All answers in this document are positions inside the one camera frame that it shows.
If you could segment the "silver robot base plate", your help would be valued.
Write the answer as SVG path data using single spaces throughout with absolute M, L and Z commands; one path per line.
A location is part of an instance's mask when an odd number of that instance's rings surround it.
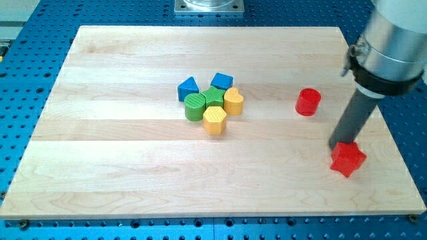
M 175 0 L 175 13 L 243 13 L 244 0 Z

